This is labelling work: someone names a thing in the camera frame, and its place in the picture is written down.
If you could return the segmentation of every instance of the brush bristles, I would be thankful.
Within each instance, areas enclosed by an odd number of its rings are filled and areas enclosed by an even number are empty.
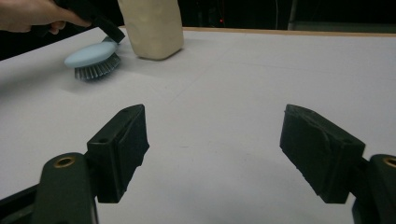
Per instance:
[[[111,73],[121,59],[116,53],[113,53],[108,59],[86,67],[75,68],[75,78],[80,80],[90,80],[102,77]]]

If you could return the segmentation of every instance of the brass screw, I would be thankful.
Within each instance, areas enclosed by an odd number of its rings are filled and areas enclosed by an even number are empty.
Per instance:
[[[76,161],[75,157],[63,157],[63,158],[60,158],[59,160],[57,160],[53,164],[53,166],[55,168],[64,168],[64,167],[67,167],[67,166],[75,163],[75,161]]]

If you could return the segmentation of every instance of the brush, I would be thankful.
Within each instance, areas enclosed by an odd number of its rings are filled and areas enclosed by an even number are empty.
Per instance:
[[[75,69],[76,79],[89,81],[101,78],[120,64],[115,53],[117,46],[113,39],[106,37],[101,43],[74,52],[64,60],[64,64]]]

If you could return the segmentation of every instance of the human hand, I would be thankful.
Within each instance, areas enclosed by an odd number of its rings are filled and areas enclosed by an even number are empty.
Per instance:
[[[78,26],[91,25],[52,0],[0,0],[0,30],[24,33],[29,32],[32,25],[50,24],[49,31],[56,35],[67,21]]]

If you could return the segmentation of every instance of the table surface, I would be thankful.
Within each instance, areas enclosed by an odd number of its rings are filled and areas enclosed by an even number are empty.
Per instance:
[[[282,153],[284,110],[317,111],[363,141],[366,159],[394,155],[396,38],[213,31],[186,29],[161,62],[125,38],[120,66],[93,83],[64,59],[102,41],[99,29],[0,62],[0,198],[144,104],[150,149],[121,202],[98,204],[101,223],[353,223],[352,195],[325,204]]]

